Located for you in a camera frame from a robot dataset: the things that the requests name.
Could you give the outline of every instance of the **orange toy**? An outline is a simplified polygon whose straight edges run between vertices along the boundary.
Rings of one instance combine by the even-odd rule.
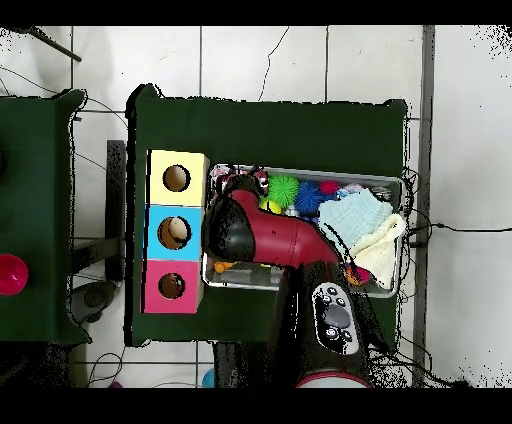
[[[224,272],[226,269],[231,268],[236,263],[238,262],[215,262],[215,272]]]
[[[345,275],[347,277],[347,281],[349,284],[352,284],[353,286],[363,286],[371,279],[370,273],[364,269],[360,268],[358,266],[355,267],[355,273],[352,269],[351,264],[347,264],[345,266]]]

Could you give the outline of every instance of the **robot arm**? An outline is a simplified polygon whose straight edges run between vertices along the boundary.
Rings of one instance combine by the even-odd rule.
[[[364,347],[334,247],[318,228],[258,208],[257,180],[238,175],[217,196],[203,226],[209,257],[286,268],[271,347],[274,384],[370,387]]]

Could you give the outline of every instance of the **round hole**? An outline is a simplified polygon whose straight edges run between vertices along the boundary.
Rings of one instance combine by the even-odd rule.
[[[165,218],[157,230],[157,237],[167,249],[181,249],[190,240],[192,231],[188,222],[181,217]]]
[[[167,190],[184,191],[190,184],[190,172],[181,165],[173,165],[165,170],[163,180]]]
[[[166,299],[177,299],[185,291],[185,281],[179,274],[165,274],[158,281],[158,291]]]

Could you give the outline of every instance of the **pink block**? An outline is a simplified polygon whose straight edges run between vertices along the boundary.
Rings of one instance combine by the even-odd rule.
[[[195,314],[202,296],[200,262],[161,261],[148,259],[146,271],[145,307],[146,314]],[[158,282],[165,274],[176,273],[185,282],[185,290],[177,299],[167,299],[158,290]]]

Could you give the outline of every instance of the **shape sorter box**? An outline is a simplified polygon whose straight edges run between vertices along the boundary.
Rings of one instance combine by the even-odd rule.
[[[202,153],[150,151],[150,198],[153,205],[196,206],[205,204],[206,182],[210,161]],[[179,191],[169,189],[169,171],[180,168],[186,181]]]
[[[209,160],[200,153],[152,150],[147,155],[149,219],[145,222],[141,311],[195,313],[203,293],[201,225]],[[177,222],[186,227],[186,237],[180,236],[179,243],[171,229]],[[162,281],[169,275],[183,289],[176,297],[164,296],[162,291]]]
[[[168,299],[160,292],[160,280],[168,274],[179,275],[185,283],[183,294],[176,299]],[[143,313],[195,314],[202,296],[203,282],[200,262],[148,259]]]

